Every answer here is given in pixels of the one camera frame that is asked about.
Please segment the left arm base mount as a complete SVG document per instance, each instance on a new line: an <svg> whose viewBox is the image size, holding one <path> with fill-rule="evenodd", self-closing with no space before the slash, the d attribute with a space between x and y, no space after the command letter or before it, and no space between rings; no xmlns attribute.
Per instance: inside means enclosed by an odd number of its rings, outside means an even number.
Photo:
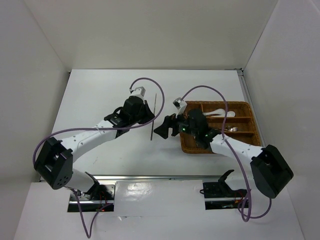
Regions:
<svg viewBox="0 0 320 240"><path fill-rule="evenodd" d="M108 182L104 184L104 190L97 193L93 198L90 198L89 195L76 190L76 194L72 191L69 196L67 212L69 213L78 213L79 207L77 202L77 197L81 210L84 213L96 212L99 209L102 209L102 212L113 212L115 208L115 190L116 183Z"/></svg>

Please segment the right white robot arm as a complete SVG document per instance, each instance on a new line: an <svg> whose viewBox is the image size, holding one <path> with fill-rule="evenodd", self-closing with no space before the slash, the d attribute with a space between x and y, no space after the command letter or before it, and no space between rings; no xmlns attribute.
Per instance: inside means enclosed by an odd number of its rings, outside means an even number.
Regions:
<svg viewBox="0 0 320 240"><path fill-rule="evenodd" d="M294 177L294 173L279 150L273 145L266 147L250 145L222 134L222 131L210 127L199 108L191 109L187 116L172 114L164 118L163 123L153 132L163 139L187 134L194 137L196 145L210 149L242 164L250 165L256 188L266 197L274 199Z"/></svg>

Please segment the white spoon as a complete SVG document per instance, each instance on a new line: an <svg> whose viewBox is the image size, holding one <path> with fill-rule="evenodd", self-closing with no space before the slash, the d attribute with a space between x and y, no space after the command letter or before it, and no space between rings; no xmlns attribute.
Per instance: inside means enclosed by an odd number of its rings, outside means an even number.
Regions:
<svg viewBox="0 0 320 240"><path fill-rule="evenodd" d="M225 110L222 108L218 108L214 111L210 111L210 112L203 112L204 116L224 116L225 115Z"/></svg>
<svg viewBox="0 0 320 240"><path fill-rule="evenodd" d="M226 117L227 118L233 118L236 116L236 113L234 111L228 111L226 113ZM215 118L224 118L225 117L225 114L219 114L219 115L216 115Z"/></svg>

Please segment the silver fork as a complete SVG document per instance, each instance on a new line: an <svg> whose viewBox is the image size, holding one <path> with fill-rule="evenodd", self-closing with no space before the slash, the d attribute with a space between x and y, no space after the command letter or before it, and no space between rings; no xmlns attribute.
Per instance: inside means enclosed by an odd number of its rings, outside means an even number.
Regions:
<svg viewBox="0 0 320 240"><path fill-rule="evenodd" d="M224 131L227 131L227 132L237 132L239 131L240 129L238 127L235 127L235 126L227 126L224 128Z"/></svg>

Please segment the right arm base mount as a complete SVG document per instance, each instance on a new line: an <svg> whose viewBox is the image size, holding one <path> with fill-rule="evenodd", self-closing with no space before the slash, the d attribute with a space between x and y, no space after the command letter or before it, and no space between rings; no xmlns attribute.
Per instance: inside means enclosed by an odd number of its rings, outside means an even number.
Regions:
<svg viewBox="0 0 320 240"><path fill-rule="evenodd" d="M234 170L230 169L225 172L217 181L202 183L202 189L199 193L204 196L204 204L206 210L227 210L237 209L247 194L244 188L233 190L226 183L228 176Z"/></svg>

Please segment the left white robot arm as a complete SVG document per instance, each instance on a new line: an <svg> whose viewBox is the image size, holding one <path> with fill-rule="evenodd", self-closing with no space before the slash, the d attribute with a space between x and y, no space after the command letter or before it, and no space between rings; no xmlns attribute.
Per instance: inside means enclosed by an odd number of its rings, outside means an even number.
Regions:
<svg viewBox="0 0 320 240"><path fill-rule="evenodd" d="M88 172L76 170L74 162L94 148L127 133L133 125L145 125L154 116L146 100L130 96L122 107L107 115L92 130L61 140L53 136L45 140L34 169L52 189L66 187L78 190L88 200L93 200L100 192L106 193L107 189Z"/></svg>

